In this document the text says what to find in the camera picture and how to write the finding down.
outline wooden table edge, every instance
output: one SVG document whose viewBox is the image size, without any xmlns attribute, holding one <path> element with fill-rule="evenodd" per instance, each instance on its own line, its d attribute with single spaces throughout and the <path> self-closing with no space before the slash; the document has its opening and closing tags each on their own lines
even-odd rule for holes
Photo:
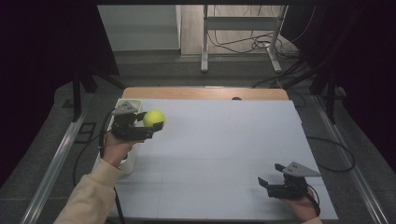
<svg viewBox="0 0 396 224">
<path fill-rule="evenodd" d="M 282 89 L 206 88 L 206 87 L 129 87 L 122 98 L 178 100 L 289 100 Z"/>
</svg>

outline yellow tennis ball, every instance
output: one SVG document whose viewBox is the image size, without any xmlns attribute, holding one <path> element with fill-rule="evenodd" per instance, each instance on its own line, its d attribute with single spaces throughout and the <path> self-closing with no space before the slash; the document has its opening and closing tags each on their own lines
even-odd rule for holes
<svg viewBox="0 0 396 224">
<path fill-rule="evenodd" d="M 151 128 L 154 124 L 160 122 L 163 122 L 163 126 L 165 125 L 165 116 L 163 112 L 159 110 L 150 110 L 146 113 L 145 117 L 143 117 L 143 124 L 147 128 Z"/>
</svg>

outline beige sleeve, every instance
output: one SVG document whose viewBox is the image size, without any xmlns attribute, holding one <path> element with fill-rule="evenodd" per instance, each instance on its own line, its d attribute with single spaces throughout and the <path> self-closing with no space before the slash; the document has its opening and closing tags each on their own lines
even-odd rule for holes
<svg viewBox="0 0 396 224">
<path fill-rule="evenodd" d="M 55 223 L 105 223 L 121 174 L 121 170 L 100 160 L 92 173 L 81 178 Z"/>
<path fill-rule="evenodd" d="M 319 217 L 315 217 L 315 218 L 312 218 L 310 220 L 307 220 L 303 224 L 321 224 L 321 223 L 322 222 L 321 222 L 320 218 Z"/>
</svg>

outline white tabletop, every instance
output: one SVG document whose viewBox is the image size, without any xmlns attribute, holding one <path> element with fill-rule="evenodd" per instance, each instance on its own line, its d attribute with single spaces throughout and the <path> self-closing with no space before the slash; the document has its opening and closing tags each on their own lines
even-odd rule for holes
<svg viewBox="0 0 396 224">
<path fill-rule="evenodd" d="M 292 101 L 141 100 L 166 116 L 140 144 L 134 171 L 116 185 L 125 217 L 172 220 L 287 220 L 290 209 L 258 183 L 281 184 L 274 164 L 318 171 Z M 337 219 L 321 177 L 321 218 Z"/>
</svg>

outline hand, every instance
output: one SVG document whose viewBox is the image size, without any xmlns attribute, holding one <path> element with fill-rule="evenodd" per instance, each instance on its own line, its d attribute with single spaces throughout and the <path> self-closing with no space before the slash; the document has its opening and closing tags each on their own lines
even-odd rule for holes
<svg viewBox="0 0 396 224">
<path fill-rule="evenodd" d="M 142 141 L 122 141 L 116 138 L 112 133 L 105 134 L 105 150 L 103 160 L 112 166 L 119 168 L 121 161 L 125 158 L 132 146 Z"/>
<path fill-rule="evenodd" d="M 310 188 L 308 188 L 308 194 L 314 197 L 314 194 Z M 306 197 L 303 197 L 297 201 L 289 199 L 280 200 L 290 206 L 294 215 L 297 216 L 297 218 L 299 218 L 302 222 L 306 222 L 307 220 L 317 217 L 317 212 L 315 211 L 314 205 Z"/>
</svg>

